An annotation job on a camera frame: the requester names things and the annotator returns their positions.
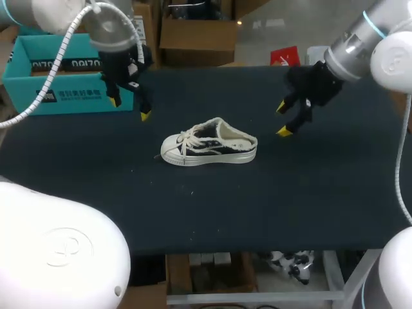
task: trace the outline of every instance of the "shoe upper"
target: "shoe upper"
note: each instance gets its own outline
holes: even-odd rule
[[[258,145],[257,138],[231,127],[222,118],[213,118],[194,126],[192,134],[198,143],[186,148],[187,156],[247,153]],[[182,133],[176,143],[182,143],[184,138],[187,138],[187,133]]]

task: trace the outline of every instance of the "table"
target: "table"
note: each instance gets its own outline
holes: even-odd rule
[[[137,111],[30,117],[8,133],[0,174],[101,210],[132,254],[382,248],[407,227],[393,185],[393,104],[371,79],[348,84],[313,124],[279,138],[294,113],[275,115],[285,72],[149,72],[141,80],[154,105],[148,123]],[[258,138],[253,162],[182,168],[153,159],[164,138],[213,117]],[[408,139],[406,205],[411,157]]]

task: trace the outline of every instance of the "box lid flap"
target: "box lid flap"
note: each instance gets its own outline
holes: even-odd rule
[[[164,19],[160,47],[175,50],[234,51],[237,26],[233,21]]]
[[[240,19],[266,4],[270,0],[235,0],[235,16]]]

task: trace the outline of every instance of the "teal cardboard box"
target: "teal cardboard box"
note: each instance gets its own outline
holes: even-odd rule
[[[62,42],[58,35],[19,36],[13,56],[3,74],[3,83],[18,112],[24,111],[40,92]],[[88,34],[75,34],[66,50],[62,66],[75,73],[59,72],[33,115],[96,113],[133,110],[133,93],[120,88],[121,105],[115,107],[101,80],[101,63]]]

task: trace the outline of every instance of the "shoe toe cap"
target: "shoe toe cap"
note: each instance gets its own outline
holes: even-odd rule
[[[168,138],[166,138],[166,139],[163,141],[162,148],[161,148],[161,153],[164,153],[164,152],[167,151],[168,149],[171,149],[171,148],[173,148],[173,147],[176,147],[176,145],[177,145],[177,143],[178,143],[178,142],[177,142],[178,137],[179,137],[179,134],[175,134],[175,135],[171,135],[171,136],[169,136]],[[173,153],[176,153],[177,155],[180,154],[179,149],[177,149],[177,148],[172,149],[172,150],[170,150],[170,151],[173,152]]]

